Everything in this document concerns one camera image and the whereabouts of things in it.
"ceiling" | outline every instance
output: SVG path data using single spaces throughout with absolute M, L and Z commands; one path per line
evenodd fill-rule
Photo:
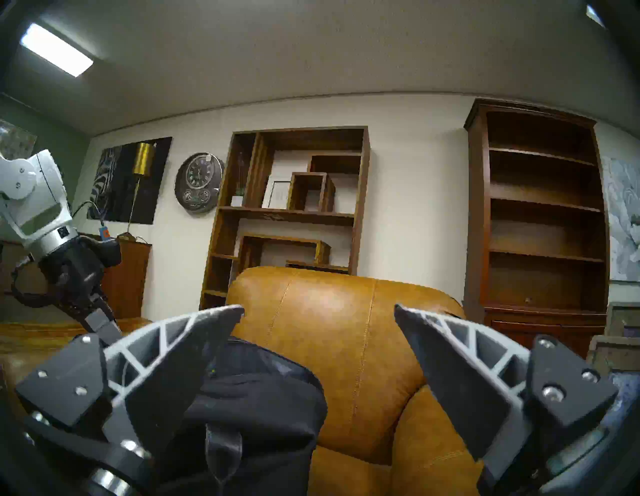
M 247 102 L 371 92 L 530 100 L 640 136 L 640 84 L 579 0 L 70 0 L 42 24 L 95 58 L 23 47 L 6 93 L 100 134 Z

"lamp shade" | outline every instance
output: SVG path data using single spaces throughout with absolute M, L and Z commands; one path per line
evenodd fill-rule
M 154 161 L 156 149 L 149 143 L 138 143 L 136 150 L 136 160 L 133 162 L 133 174 L 150 177 L 151 164 Z

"black fabric bag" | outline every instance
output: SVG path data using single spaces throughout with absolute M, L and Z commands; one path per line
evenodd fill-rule
M 320 381 L 268 349 L 229 338 L 159 460 L 162 495 L 307 494 L 327 407 Z

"green wall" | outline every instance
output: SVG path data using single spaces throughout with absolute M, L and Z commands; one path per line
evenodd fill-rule
M 62 173 L 69 202 L 73 203 L 80 170 L 89 147 L 89 136 L 1 94 L 0 119 L 38 136 L 33 153 L 41 150 L 51 152 Z M 17 239 L 13 231 L 4 223 L 2 224 L 0 239 Z

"open shelving unit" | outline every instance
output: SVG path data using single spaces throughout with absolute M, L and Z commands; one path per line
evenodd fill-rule
M 286 209 L 262 208 L 274 163 L 281 151 L 309 151 L 305 171 L 293 172 Z M 369 135 L 366 127 L 275 129 L 235 132 L 229 146 L 227 168 L 220 186 L 218 208 L 211 231 L 203 277 L 200 308 L 225 304 L 231 281 L 243 270 L 261 264 L 265 244 L 315 246 L 314 260 L 287 260 L 285 266 L 355 275 L 358 267 L 364 202 L 369 174 Z M 355 211 L 336 212 L 335 175 L 357 183 Z M 242 206 L 231 206 L 243 193 Z M 318 193 L 310 209 L 307 197 Z M 266 220 L 299 225 L 339 226 L 350 229 L 348 266 L 329 263 L 331 247 L 320 239 L 242 233 L 241 221 Z
M 476 100 L 465 123 L 465 312 L 525 346 L 570 333 L 585 355 L 604 330 L 609 236 L 594 124 L 497 100 Z

